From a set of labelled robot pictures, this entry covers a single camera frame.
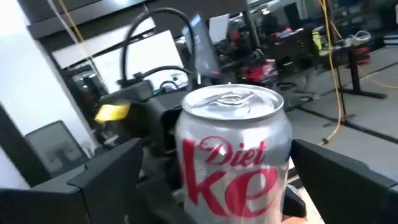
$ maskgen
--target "white wall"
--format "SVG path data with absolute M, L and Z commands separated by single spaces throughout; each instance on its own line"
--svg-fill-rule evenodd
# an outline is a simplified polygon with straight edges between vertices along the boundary
M 98 67 L 108 91 L 113 93 L 120 89 L 116 81 L 121 78 L 120 75 L 120 57 L 121 49 L 115 50 L 108 54 L 94 58 L 94 62 Z M 132 78 L 132 74 L 137 72 L 146 72 L 153 68 L 164 65 L 176 65 L 183 67 L 178 50 L 175 47 L 174 40 L 170 31 L 165 31 L 152 37 L 131 44 L 127 50 L 127 78 Z M 182 86 L 188 82 L 186 74 L 180 71 L 161 71 L 149 77 L 157 90 L 160 84 L 165 80 L 173 80 L 173 76 L 177 76 L 175 83 Z
M 58 81 L 59 74 L 25 27 L 26 18 L 17 1 L 1 0 L 1 104 L 23 135 L 61 119 L 83 148 L 94 147 L 85 120 L 70 102 L 69 92 Z M 5 160 L 3 153 L 0 160 Z M 12 170 L 12 167 L 0 162 L 0 170 Z M 0 183 L 14 176 L 12 172 L 1 174 Z
M 0 147 L 0 189 L 28 189 L 29 185 Z
M 53 52 L 53 56 L 56 59 L 56 61 L 59 63 L 61 68 L 66 68 L 69 65 L 72 65 L 74 63 L 83 60 L 84 58 L 87 58 L 85 50 L 87 50 L 88 53 L 93 55 L 109 47 L 112 47 L 115 44 L 121 43 L 126 36 L 129 26 L 130 25 L 120 27 L 115 30 L 111 30 L 104 34 L 98 35 L 96 37 L 86 39 L 84 46 L 83 44 L 71 45 L 63 49 L 57 50 Z M 152 18 L 146 19 L 137 27 L 136 31 L 133 33 L 132 36 L 141 34 L 154 27 L 155 27 L 154 20 Z

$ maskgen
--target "power cord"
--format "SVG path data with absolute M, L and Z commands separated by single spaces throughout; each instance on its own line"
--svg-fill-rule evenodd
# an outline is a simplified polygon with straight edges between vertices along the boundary
M 69 28 L 68 24 L 63 20 L 62 16 L 60 15 L 60 13 L 58 12 L 57 7 L 55 6 L 53 0 L 47 0 L 51 10 L 53 10 L 53 12 L 55 13 L 55 15 L 58 17 L 58 19 L 60 20 L 62 26 L 64 26 L 65 31 L 69 34 L 69 36 L 72 38 L 72 41 L 74 41 L 74 43 L 78 46 L 80 46 L 80 50 L 82 51 L 83 54 L 86 55 L 87 61 L 88 61 L 88 65 L 91 67 L 91 69 L 95 72 L 95 74 L 98 76 L 98 78 L 102 81 L 100 73 L 98 72 L 98 69 L 96 68 L 95 64 L 94 64 L 94 59 L 92 54 L 90 53 L 90 51 L 87 49 L 87 46 L 85 45 L 85 40 L 83 39 L 83 37 L 80 34 L 79 29 L 77 28 L 75 22 L 73 21 L 72 17 L 69 15 L 69 12 L 63 2 L 63 0 L 58 0 L 59 5 L 61 5 L 62 11 L 63 13 L 68 17 L 69 23 L 73 26 L 73 29 L 75 30 L 75 32 L 78 34 L 79 38 L 76 37 L 76 35 L 73 33 L 73 31 L 71 30 L 71 28 Z
M 318 1 L 319 1 L 320 5 L 321 5 L 322 10 L 323 10 L 323 11 L 326 11 L 325 5 L 321 2 L 321 0 L 318 0 Z M 328 22 L 331 24 L 331 26 L 332 26 L 333 29 L 335 30 L 337 36 L 338 36 L 340 39 L 343 39 L 343 37 L 341 36 L 341 34 L 340 34 L 340 32 L 338 31 L 338 29 L 337 29 L 337 27 L 335 26 L 335 24 L 334 24 L 332 21 L 328 21 Z M 365 34 L 366 36 L 365 36 L 365 37 L 358 37 L 360 34 Z M 371 38 L 371 34 L 370 34 L 368 31 L 366 31 L 366 30 L 361 30 L 361 31 L 357 32 L 355 35 L 351 35 L 351 36 L 352 36 L 352 38 L 353 38 L 354 40 L 357 40 L 357 41 L 359 41 L 359 42 L 360 42 L 360 41 L 367 41 L 367 40 L 369 40 L 369 39 Z M 377 84 L 377 85 L 379 85 L 379 86 L 382 86 L 382 87 L 384 87 L 384 88 L 398 89 L 398 86 L 388 85 L 388 84 L 381 83 L 381 82 L 379 82 L 379 81 L 373 80 L 373 79 L 371 79 L 371 78 L 368 78 L 368 77 L 369 77 L 368 74 L 366 74 L 366 72 L 364 72 L 364 70 L 361 68 L 361 66 L 359 66 L 359 65 L 356 65 L 356 66 L 358 67 L 358 70 L 364 75 L 364 76 L 362 76 L 361 78 L 365 78 L 365 77 L 366 77 L 367 79 L 371 80 L 371 81 L 374 82 L 375 84 Z
M 134 31 L 137 29 L 138 25 L 143 22 L 144 20 L 150 18 L 150 16 L 153 16 L 154 14 L 160 14 L 160 13 L 164 13 L 164 14 L 172 14 L 175 16 L 178 16 L 181 20 L 184 21 L 184 23 L 186 24 L 186 26 L 188 27 L 188 31 L 190 34 L 190 39 L 191 39 L 191 43 L 195 43 L 195 36 L 193 33 L 193 29 L 192 26 L 190 24 L 190 21 L 188 19 L 188 17 L 182 13 L 181 11 L 178 11 L 176 9 L 172 9 L 169 7 L 165 7 L 165 8 L 160 8 L 160 9 L 155 9 L 153 11 L 144 11 L 142 13 L 140 13 L 131 23 L 130 28 L 126 34 L 126 38 L 124 39 L 123 42 L 123 47 L 122 47 L 122 52 L 121 52 L 121 83 L 128 83 L 127 80 L 127 48 L 130 44 L 130 37 L 132 36 L 132 34 L 134 33 Z M 190 69 L 192 71 L 195 71 L 195 62 L 196 62 L 196 47 L 195 44 L 192 45 L 192 59 L 190 62 Z M 192 72 L 190 72 L 189 70 L 185 69 L 185 68 L 181 68 L 179 66 L 175 66 L 175 65 L 169 65 L 169 66 L 161 66 L 158 68 L 154 68 L 152 70 L 149 70 L 148 72 L 145 72 L 142 74 L 142 78 L 148 77 L 149 75 L 152 75 L 155 72 L 159 72 L 159 71 L 163 71 L 163 70 L 180 70 L 185 72 L 188 75 L 188 79 L 190 81 L 189 84 L 193 83 L 193 77 L 192 75 L 189 74 L 194 74 Z
M 319 2 L 321 3 L 321 7 L 323 9 L 323 15 L 325 17 L 326 34 L 328 37 L 329 50 L 332 51 L 333 44 L 331 42 L 331 34 L 330 34 L 330 30 L 329 30 L 329 18 L 328 18 L 328 13 L 326 11 L 326 8 L 324 7 L 324 6 L 326 6 L 326 0 L 322 0 L 322 1 L 323 1 L 323 3 L 321 2 L 321 0 L 319 0 Z M 337 98 L 337 105 L 338 105 L 338 120 L 337 120 L 336 128 L 333 130 L 333 132 L 328 137 L 322 139 L 322 142 L 319 144 L 320 146 L 328 144 L 330 142 L 330 140 L 337 134 L 337 132 L 340 129 L 340 126 L 341 126 L 340 123 L 341 123 L 341 119 L 342 119 L 341 100 L 340 100 L 340 94 L 338 92 L 338 84 L 337 84 L 337 80 L 336 80 L 335 66 L 333 65 L 332 52 L 329 53 L 329 63 L 330 63 L 330 68 L 331 68 L 331 72 L 332 72 L 333 82 L 335 84 L 335 91 L 336 91 L 336 98 Z

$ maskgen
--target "red logo text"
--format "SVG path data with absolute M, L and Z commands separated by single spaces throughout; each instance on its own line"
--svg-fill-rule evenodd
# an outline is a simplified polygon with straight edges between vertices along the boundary
M 214 144 L 208 144 L 210 143 L 209 141 L 214 140 L 220 142 L 216 147 L 211 146 L 214 146 Z M 227 185 L 224 192 L 225 204 L 228 208 L 228 210 L 226 210 L 215 197 L 210 187 L 223 178 L 227 172 L 216 171 L 198 183 L 196 181 L 194 165 L 195 141 L 184 139 L 182 148 L 182 159 L 184 164 L 184 167 L 182 168 L 182 180 L 185 181 L 188 190 L 188 197 L 194 204 L 198 205 L 199 195 L 202 194 L 208 207 L 214 214 L 222 217 L 228 217 L 229 214 L 232 213 L 233 215 L 243 218 L 257 217 L 267 211 L 272 205 L 272 202 L 270 202 L 267 206 L 258 210 L 251 210 L 247 206 L 247 202 L 257 200 L 269 193 L 269 191 L 275 186 L 275 183 L 278 179 L 278 172 L 276 169 L 258 169 L 235 177 Z M 249 164 L 261 164 L 261 162 L 264 160 L 262 152 L 266 147 L 264 142 L 261 142 L 257 150 L 249 149 L 247 151 L 236 151 L 234 153 L 232 145 L 227 140 L 221 137 L 212 136 L 203 139 L 199 143 L 199 148 L 211 152 L 205 161 L 207 164 L 224 165 L 229 163 L 231 166 L 248 166 Z M 219 156 L 221 149 L 226 150 L 226 153 L 224 153 L 223 156 Z M 262 175 L 266 179 L 266 186 L 260 192 L 248 195 L 249 181 L 255 175 Z

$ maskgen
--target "aluminum can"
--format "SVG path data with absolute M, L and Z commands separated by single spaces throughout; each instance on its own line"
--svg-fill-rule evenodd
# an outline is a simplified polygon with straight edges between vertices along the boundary
M 281 223 L 292 130 L 283 97 L 215 85 L 182 102 L 175 138 L 184 208 L 202 223 Z

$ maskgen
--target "pull tab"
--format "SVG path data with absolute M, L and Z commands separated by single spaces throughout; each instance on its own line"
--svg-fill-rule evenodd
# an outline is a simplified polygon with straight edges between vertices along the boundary
M 220 96 L 220 98 L 217 99 L 217 102 L 224 105 L 238 106 L 246 103 L 252 97 L 254 97 L 254 93 L 252 92 L 247 92 L 246 94 L 228 92 Z

